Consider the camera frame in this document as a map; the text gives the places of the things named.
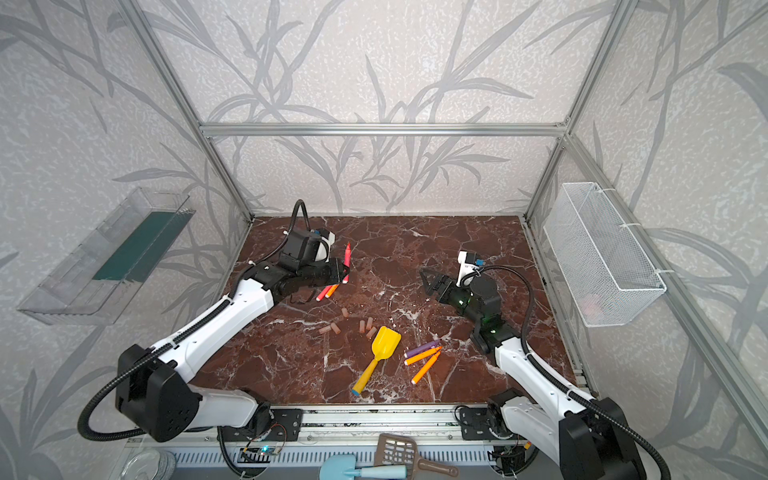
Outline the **red marker pen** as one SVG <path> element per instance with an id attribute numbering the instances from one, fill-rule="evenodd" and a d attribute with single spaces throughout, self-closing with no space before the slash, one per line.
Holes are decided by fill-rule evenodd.
<path id="1" fill-rule="evenodd" d="M 324 298 L 326 298 L 326 296 L 328 295 L 328 292 L 331 291 L 334 287 L 335 285 L 328 285 L 324 287 L 322 291 L 316 296 L 315 300 L 319 302 Z"/>

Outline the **orange capped marker upper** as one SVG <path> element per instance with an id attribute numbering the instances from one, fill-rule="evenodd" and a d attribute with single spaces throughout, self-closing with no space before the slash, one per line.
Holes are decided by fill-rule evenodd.
<path id="1" fill-rule="evenodd" d="M 428 350 L 422 351 L 416 355 L 413 355 L 411 357 L 408 357 L 404 360 L 405 365 L 412 365 L 420 360 L 426 359 L 431 357 L 432 355 L 438 353 L 442 349 L 441 346 L 433 347 Z"/>

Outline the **yellow toy shovel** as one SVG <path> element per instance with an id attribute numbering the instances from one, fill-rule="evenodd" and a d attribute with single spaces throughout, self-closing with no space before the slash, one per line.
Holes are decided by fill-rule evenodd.
<path id="1" fill-rule="evenodd" d="M 378 330 L 372 342 L 373 359 L 352 387 L 352 392 L 355 396 L 359 396 L 365 389 L 378 363 L 382 360 L 389 359 L 393 355 L 401 338 L 402 335 L 400 333 L 388 327 L 381 327 Z"/>

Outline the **teal toy shovel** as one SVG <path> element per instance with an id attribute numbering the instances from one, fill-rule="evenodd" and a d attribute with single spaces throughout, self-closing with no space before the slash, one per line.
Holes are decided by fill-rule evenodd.
<path id="1" fill-rule="evenodd" d="M 352 454 L 330 456 L 322 464 L 319 472 L 320 480 L 406 479 L 407 477 L 408 472 L 405 465 L 358 467 L 356 457 Z"/>

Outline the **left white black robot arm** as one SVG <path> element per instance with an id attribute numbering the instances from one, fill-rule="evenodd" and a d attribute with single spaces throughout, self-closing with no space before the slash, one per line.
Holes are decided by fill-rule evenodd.
<path id="1" fill-rule="evenodd" d="M 77 422 L 81 437 L 108 442 L 147 434 L 166 442 L 189 430 L 243 429 L 259 436 L 273 421 L 270 404 L 242 390 L 197 387 L 192 381 L 231 338 L 302 288 L 342 282 L 349 268 L 334 257 L 333 232 L 321 228 L 286 233 L 276 261 L 251 263 L 229 294 L 177 332 L 149 348 L 132 345 L 119 357 L 116 377 L 86 404 Z M 98 432 L 90 425 L 109 395 L 134 429 Z"/>

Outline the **pink marker pen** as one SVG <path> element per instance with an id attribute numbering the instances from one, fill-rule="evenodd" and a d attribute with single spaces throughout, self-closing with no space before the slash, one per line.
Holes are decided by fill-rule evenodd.
<path id="1" fill-rule="evenodd" d="M 347 246 L 345 249 L 344 261 L 343 261 L 346 267 L 346 270 L 345 270 L 345 276 L 342 280 L 342 284 L 347 284 L 349 282 L 349 278 L 350 278 L 349 274 L 351 270 L 351 253 L 352 253 L 351 244 L 347 243 Z"/>

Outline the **clear plastic wall bin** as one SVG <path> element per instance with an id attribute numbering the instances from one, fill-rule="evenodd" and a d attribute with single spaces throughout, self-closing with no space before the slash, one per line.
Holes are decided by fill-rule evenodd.
<path id="1" fill-rule="evenodd" d="M 46 325 L 112 325 L 196 210 L 184 193 L 135 188 L 18 306 Z"/>

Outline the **aluminium mounting rail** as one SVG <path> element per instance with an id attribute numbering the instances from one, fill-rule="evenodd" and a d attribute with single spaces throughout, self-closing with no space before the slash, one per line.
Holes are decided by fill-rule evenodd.
<path id="1" fill-rule="evenodd" d="M 226 427 L 218 435 L 211 427 L 198 427 L 166 442 L 166 447 L 231 448 L 372 446 L 381 434 L 409 437 L 421 448 L 428 446 L 480 447 L 532 443 L 541 452 L 559 447 L 557 422 L 524 398 L 517 398 L 505 418 L 507 434 L 493 433 L 484 404 L 459 408 L 453 404 L 328 404 L 275 405 L 276 427 L 253 437 L 243 429 Z"/>

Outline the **brown toy slotted spatula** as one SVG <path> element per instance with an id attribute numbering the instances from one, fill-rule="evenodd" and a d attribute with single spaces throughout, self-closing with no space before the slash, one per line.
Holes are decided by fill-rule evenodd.
<path id="1" fill-rule="evenodd" d="M 373 465 L 404 465 L 407 469 L 407 479 L 414 479 L 417 473 L 422 472 L 437 473 L 451 478 L 459 477 L 457 467 L 425 459 L 419 453 L 414 439 L 394 434 L 379 435 Z"/>

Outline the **orange capped marker lower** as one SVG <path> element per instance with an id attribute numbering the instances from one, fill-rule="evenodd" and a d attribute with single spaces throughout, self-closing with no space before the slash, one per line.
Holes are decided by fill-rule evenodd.
<path id="1" fill-rule="evenodd" d="M 437 359 L 440 357 L 441 353 L 437 352 L 433 354 L 428 361 L 421 367 L 421 369 L 416 373 L 416 375 L 411 379 L 412 385 L 417 385 L 421 379 L 429 372 L 429 370 L 432 368 L 432 366 L 436 363 Z"/>

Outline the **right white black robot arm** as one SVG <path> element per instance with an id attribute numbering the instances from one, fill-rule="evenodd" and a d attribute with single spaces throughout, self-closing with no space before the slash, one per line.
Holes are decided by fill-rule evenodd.
<path id="1" fill-rule="evenodd" d="M 661 478 L 670 478 L 666 460 L 628 425 L 616 402 L 596 399 L 576 387 L 529 346 L 534 290 L 527 290 L 523 324 L 516 328 L 503 318 L 497 283 L 487 272 L 470 265 L 453 279 L 424 268 L 420 277 L 427 295 L 472 321 L 475 346 L 520 385 L 521 393 L 494 404 L 497 421 L 556 462 L 565 479 L 644 479 L 643 453 L 651 457 Z"/>

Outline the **clear round dish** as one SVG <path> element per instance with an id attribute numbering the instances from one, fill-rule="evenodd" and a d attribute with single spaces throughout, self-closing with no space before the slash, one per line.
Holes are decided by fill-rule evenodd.
<path id="1" fill-rule="evenodd" d="M 170 452 L 144 449 L 132 455 L 122 467 L 121 480 L 168 480 L 176 469 L 177 461 Z"/>

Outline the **purple capped marker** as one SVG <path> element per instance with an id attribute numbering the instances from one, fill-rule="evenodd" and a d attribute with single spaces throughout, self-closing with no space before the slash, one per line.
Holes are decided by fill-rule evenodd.
<path id="1" fill-rule="evenodd" d="M 404 353 L 404 358 L 405 359 L 409 359 L 409 358 L 411 358 L 413 356 L 421 354 L 421 353 L 423 353 L 423 352 L 425 352 L 427 350 L 430 350 L 430 349 L 432 349 L 434 347 L 437 347 L 439 345 L 440 345 L 440 340 L 439 339 L 438 340 L 433 340 L 433 341 L 425 343 L 425 344 L 423 344 L 423 345 L 421 345 L 421 346 L 419 346 L 417 348 L 414 348 L 412 350 L 406 351 Z"/>

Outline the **orange marker pen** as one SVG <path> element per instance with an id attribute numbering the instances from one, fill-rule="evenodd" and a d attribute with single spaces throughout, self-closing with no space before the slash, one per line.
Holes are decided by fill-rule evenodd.
<path id="1" fill-rule="evenodd" d="M 325 298 L 330 298 L 335 293 L 335 291 L 339 288 L 339 286 L 340 284 L 332 286 L 326 293 Z"/>

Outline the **orange capped marker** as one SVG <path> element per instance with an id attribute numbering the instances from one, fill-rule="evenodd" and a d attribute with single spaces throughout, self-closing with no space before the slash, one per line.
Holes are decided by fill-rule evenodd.
<path id="1" fill-rule="evenodd" d="M 437 359 L 440 357 L 441 353 L 437 352 L 433 354 L 428 361 L 421 367 L 421 369 L 416 373 L 416 375 L 411 379 L 412 385 L 417 385 L 421 379 L 429 372 L 429 370 L 432 368 L 432 366 L 436 363 Z"/>
<path id="2" fill-rule="evenodd" d="M 405 365 L 412 365 L 420 360 L 426 359 L 431 357 L 432 355 L 438 353 L 442 349 L 441 346 L 433 347 L 428 350 L 422 351 L 416 355 L 413 355 L 411 357 L 408 357 L 404 360 Z"/>

